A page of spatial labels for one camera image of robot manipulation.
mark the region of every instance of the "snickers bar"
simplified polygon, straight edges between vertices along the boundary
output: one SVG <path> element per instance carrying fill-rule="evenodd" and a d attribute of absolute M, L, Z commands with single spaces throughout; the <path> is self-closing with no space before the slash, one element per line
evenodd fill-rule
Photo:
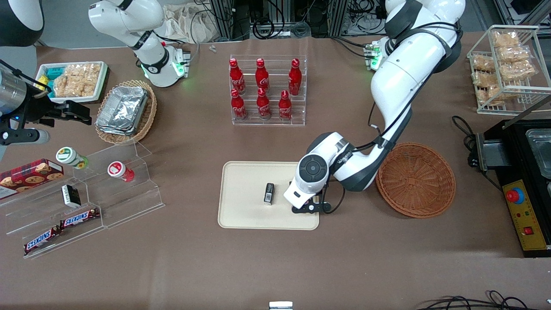
<path fill-rule="evenodd" d="M 67 226 L 76 225 L 82 222 L 85 222 L 91 218 L 97 218 L 100 217 L 100 209 L 99 208 L 93 208 L 90 210 L 87 210 L 86 212 L 83 212 L 81 214 L 72 216 L 66 220 L 60 221 L 60 229 L 65 229 Z"/>
<path fill-rule="evenodd" d="M 24 245 L 25 255 L 29 254 L 32 250 L 38 248 L 42 243 L 45 243 L 51 240 L 53 237 L 59 235 L 61 229 L 58 225 L 50 228 L 48 231 L 44 232 L 40 236 L 34 238 L 29 243 Z"/>

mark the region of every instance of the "brown table surface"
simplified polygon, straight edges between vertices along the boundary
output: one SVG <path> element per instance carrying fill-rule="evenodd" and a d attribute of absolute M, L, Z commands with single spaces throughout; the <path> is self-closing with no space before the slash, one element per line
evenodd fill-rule
<path fill-rule="evenodd" d="M 356 145 L 370 141 L 371 74 L 360 57 L 329 39 L 215 44 L 216 54 L 203 45 L 188 79 L 154 88 L 159 109 L 142 140 L 153 153 L 149 171 L 166 206 L 37 259 L 23 260 L 21 240 L 0 234 L 0 307 L 266 309 L 269 301 L 290 300 L 296 309 L 404 310 L 445 295 L 485 300 L 484 291 L 494 289 L 549 308 L 551 259 L 521 258 L 503 194 L 467 165 L 464 134 L 450 120 L 463 116 L 479 132 L 501 119 L 474 111 L 465 54 L 481 35 L 466 34 L 463 56 L 428 81 L 400 138 L 432 147 L 452 167 L 457 195 L 441 216 L 406 218 L 373 185 L 347 193 L 314 231 L 218 226 L 227 161 L 297 161 L 327 131 Z M 127 48 L 37 51 L 38 63 L 105 61 L 111 68 L 107 89 L 144 79 Z M 233 126 L 230 54 L 306 54 L 306 126 Z M 90 107 L 95 113 L 98 105 Z M 378 111 L 374 121 L 382 124 Z M 109 146 L 93 126 L 77 122 L 57 121 L 50 133 L 47 144 L 9 147 L 0 171 L 53 158 L 65 145 L 82 154 Z M 336 202 L 340 194 L 335 185 L 327 198 Z"/>

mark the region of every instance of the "red bottle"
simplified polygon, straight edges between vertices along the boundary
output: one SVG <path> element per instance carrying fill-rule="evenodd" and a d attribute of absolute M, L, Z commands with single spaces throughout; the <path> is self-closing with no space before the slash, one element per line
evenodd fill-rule
<path fill-rule="evenodd" d="M 247 109 L 245 109 L 245 103 L 243 98 L 239 96 L 237 89 L 231 90 L 231 108 L 234 111 L 235 119 L 238 121 L 244 121 L 247 119 Z"/>
<path fill-rule="evenodd" d="M 295 58 L 291 61 L 291 71 L 289 71 L 289 93 L 297 96 L 300 91 L 300 83 L 302 82 L 302 72 L 300 72 L 300 61 Z"/>
<path fill-rule="evenodd" d="M 266 68 L 264 67 L 264 59 L 259 58 L 256 60 L 256 86 L 258 88 L 264 88 L 266 93 L 270 91 L 270 79 Z"/>
<path fill-rule="evenodd" d="M 237 65 L 237 60 L 235 58 L 230 59 L 230 78 L 231 85 L 237 91 L 242 94 L 245 92 L 245 77 L 243 76 L 243 71 Z"/>
<path fill-rule="evenodd" d="M 256 105 L 258 106 L 258 113 L 260 114 L 261 120 L 267 121 L 272 118 L 272 112 L 270 111 L 270 100 L 266 97 L 266 90 L 264 88 L 258 89 Z"/>
<path fill-rule="evenodd" d="M 289 99 L 289 92 L 286 90 L 281 92 L 281 99 L 279 100 L 279 118 L 282 120 L 291 120 L 291 99 Z"/>

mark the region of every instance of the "acrylic display stand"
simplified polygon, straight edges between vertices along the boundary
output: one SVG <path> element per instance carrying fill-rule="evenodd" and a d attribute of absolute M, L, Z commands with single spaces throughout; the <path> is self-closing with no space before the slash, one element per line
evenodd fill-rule
<path fill-rule="evenodd" d="M 37 257 L 163 207 L 159 187 L 151 181 L 144 160 L 150 154 L 139 142 L 129 140 L 87 156 L 88 167 L 74 169 L 72 177 L 46 183 L 28 193 L 14 195 L 11 200 L 2 201 L 0 207 L 6 212 L 7 235 L 23 239 L 23 254 L 24 244 L 59 225 L 60 220 L 88 209 L 100 209 L 100 218 L 67 227 L 59 236 L 24 256 Z M 121 161 L 134 171 L 132 182 L 125 183 L 107 174 L 107 166 L 113 161 Z M 63 203 L 61 186 L 64 184 L 78 189 L 81 207 L 73 209 Z"/>
<path fill-rule="evenodd" d="M 233 110 L 231 110 L 231 121 L 234 125 L 268 125 L 268 126 L 304 126 L 306 124 L 306 76 L 308 72 L 308 62 L 305 55 L 231 55 L 231 58 L 237 59 L 239 67 L 245 76 L 245 93 L 241 95 L 245 102 L 248 118 L 244 121 L 235 119 Z M 264 66 L 268 70 L 270 78 L 270 90 L 268 98 L 270 99 L 270 110 L 272 118 L 267 121 L 260 119 L 256 98 L 258 97 L 258 88 L 256 86 L 255 72 L 256 60 L 264 59 Z M 279 118 L 279 99 L 281 91 L 289 90 L 289 70 L 291 69 L 291 60 L 298 58 L 300 60 L 300 70 L 302 72 L 302 82 L 300 84 L 299 94 L 289 96 L 292 104 L 292 117 L 290 121 L 283 121 Z M 230 90 L 233 88 L 231 79 L 229 79 Z"/>

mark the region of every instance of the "brown woven basket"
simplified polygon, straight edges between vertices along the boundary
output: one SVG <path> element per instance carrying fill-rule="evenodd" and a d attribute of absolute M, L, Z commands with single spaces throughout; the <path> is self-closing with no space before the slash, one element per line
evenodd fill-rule
<path fill-rule="evenodd" d="M 450 165 L 435 150 L 418 143 L 398 144 L 379 168 L 376 182 L 391 207 L 415 218 L 442 214 L 455 197 Z"/>
<path fill-rule="evenodd" d="M 151 125 L 153 124 L 153 119 L 155 118 L 155 113 L 157 112 L 157 98 L 155 97 L 155 94 L 153 93 L 153 90 L 151 89 L 151 86 L 147 85 L 145 82 L 142 82 L 142 81 L 135 81 L 135 80 L 126 81 L 126 82 L 120 83 L 119 85 L 117 85 L 115 87 L 119 87 L 119 86 L 129 86 L 129 87 L 139 86 L 139 87 L 142 87 L 143 89 L 147 90 L 147 92 L 148 92 L 148 97 L 147 97 L 147 102 L 146 102 L 147 105 L 145 106 L 145 109 L 143 110 L 142 119 L 140 119 L 140 123 L 139 123 L 139 126 L 138 126 L 138 132 L 136 132 L 136 134 L 133 135 L 133 136 L 114 135 L 112 133 L 106 133 L 106 132 L 103 132 L 103 131 L 99 130 L 99 128 L 97 126 L 96 126 L 96 132 L 98 133 L 98 135 L 100 136 L 100 138 L 103 141 L 113 143 L 113 144 L 118 144 L 118 143 L 121 143 L 121 142 L 125 142 L 127 140 L 132 139 L 132 138 L 134 138 L 134 140 L 136 140 L 136 141 L 140 141 L 141 139 L 143 139 L 143 137 L 145 137 L 145 135 L 147 134 L 147 132 L 151 128 Z M 100 115 L 101 110 L 105 106 L 105 102 L 107 101 L 107 98 L 113 92 L 113 89 L 115 89 L 115 87 L 113 87 L 105 95 L 103 101 L 101 102 L 101 106 L 100 106 L 100 109 L 98 111 L 98 116 Z"/>

